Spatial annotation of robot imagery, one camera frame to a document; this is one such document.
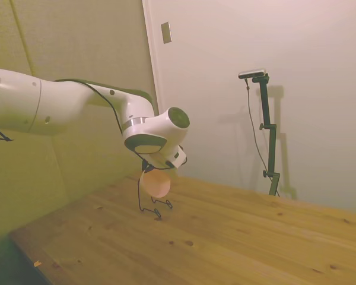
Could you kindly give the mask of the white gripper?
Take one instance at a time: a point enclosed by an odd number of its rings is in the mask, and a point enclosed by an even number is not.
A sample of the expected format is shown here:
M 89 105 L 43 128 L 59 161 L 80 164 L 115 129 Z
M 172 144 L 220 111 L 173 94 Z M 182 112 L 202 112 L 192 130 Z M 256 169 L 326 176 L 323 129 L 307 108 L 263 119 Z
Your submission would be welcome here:
M 170 152 L 160 152 L 159 153 L 159 169 L 170 170 L 178 169 L 180 166 L 187 162 L 187 155 L 181 145 L 176 148 L 171 149 Z M 152 166 L 150 164 L 142 165 L 142 172 L 148 173 L 152 171 Z

